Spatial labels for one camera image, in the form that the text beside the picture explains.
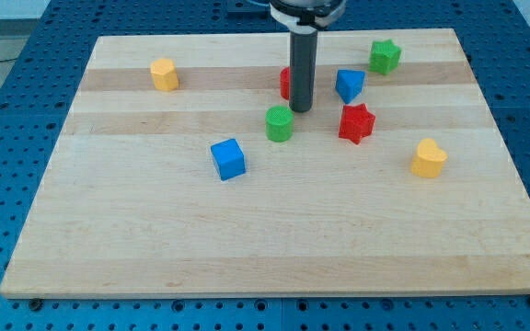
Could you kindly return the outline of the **robot arm flange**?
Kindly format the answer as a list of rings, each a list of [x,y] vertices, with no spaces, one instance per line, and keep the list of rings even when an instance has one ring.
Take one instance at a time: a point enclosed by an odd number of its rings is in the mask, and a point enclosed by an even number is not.
[[[325,29],[345,12],[347,0],[270,0],[271,16],[290,30]]]

